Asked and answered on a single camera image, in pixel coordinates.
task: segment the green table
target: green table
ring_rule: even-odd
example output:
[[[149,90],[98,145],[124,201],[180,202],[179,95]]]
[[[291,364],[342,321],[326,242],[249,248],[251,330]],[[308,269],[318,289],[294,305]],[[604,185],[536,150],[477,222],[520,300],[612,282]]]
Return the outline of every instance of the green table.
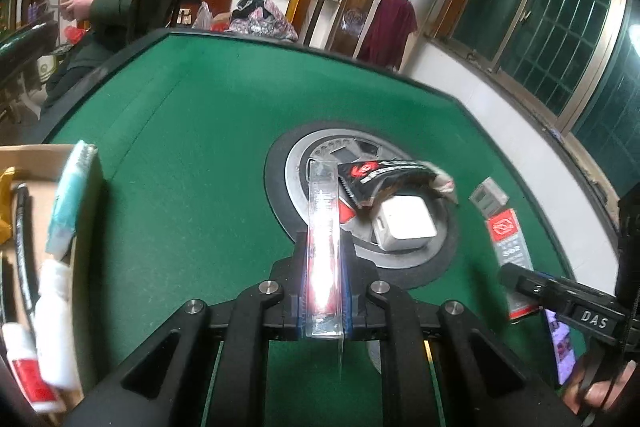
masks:
[[[541,317],[508,325],[484,220],[467,200],[487,176],[510,195],[536,269],[567,275],[526,187],[453,99],[343,60],[245,39],[169,34],[105,83],[53,141],[97,144],[109,195],[90,274],[98,374],[122,361],[190,298],[235,298],[265,279],[292,242],[271,212],[264,161],[283,133],[314,120],[351,121],[456,179],[458,254],[415,298],[465,303],[550,380]],[[574,339],[577,351],[584,349]],[[272,343],[267,425],[382,423],[380,377],[364,344]]]

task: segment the metal screw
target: metal screw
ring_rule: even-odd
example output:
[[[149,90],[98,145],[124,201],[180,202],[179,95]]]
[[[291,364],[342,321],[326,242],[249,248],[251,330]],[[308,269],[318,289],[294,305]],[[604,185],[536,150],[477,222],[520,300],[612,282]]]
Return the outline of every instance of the metal screw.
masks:
[[[449,301],[444,305],[444,309],[450,315],[460,315],[465,307],[458,301]]]
[[[204,302],[198,301],[197,299],[191,299],[190,301],[187,301],[187,304],[184,305],[184,310],[190,315],[200,313],[203,309]]]
[[[278,291],[279,288],[280,288],[280,285],[275,281],[262,281],[258,286],[258,290],[260,290],[260,293],[266,293],[267,295],[276,293],[276,291]]]
[[[389,283],[386,281],[373,281],[371,283],[371,291],[373,293],[377,293],[378,295],[382,295],[383,293],[388,292],[391,289]]]

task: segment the white box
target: white box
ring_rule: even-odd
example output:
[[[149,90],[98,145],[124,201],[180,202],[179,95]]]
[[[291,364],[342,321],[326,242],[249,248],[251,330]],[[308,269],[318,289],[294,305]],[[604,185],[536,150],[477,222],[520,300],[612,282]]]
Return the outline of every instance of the white box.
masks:
[[[420,196],[393,196],[383,201],[372,216],[372,223],[383,250],[420,248],[437,233]]]

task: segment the maroon cloth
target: maroon cloth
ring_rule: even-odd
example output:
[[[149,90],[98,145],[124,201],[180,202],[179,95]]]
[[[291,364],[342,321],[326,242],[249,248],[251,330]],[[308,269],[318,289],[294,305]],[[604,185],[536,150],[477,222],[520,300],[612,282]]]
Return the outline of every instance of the maroon cloth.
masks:
[[[410,33],[418,29],[407,0],[381,0],[358,58],[383,68],[400,68]]]

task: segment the black pants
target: black pants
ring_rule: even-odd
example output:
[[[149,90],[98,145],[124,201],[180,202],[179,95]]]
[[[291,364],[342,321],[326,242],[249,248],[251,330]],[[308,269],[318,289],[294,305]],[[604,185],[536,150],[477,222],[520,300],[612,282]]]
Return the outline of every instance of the black pants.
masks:
[[[42,105],[43,112],[49,110],[69,89],[95,69],[88,66],[79,66],[67,70],[66,65],[68,62],[68,59],[65,60],[60,64],[58,70],[49,77],[45,85],[47,100]]]

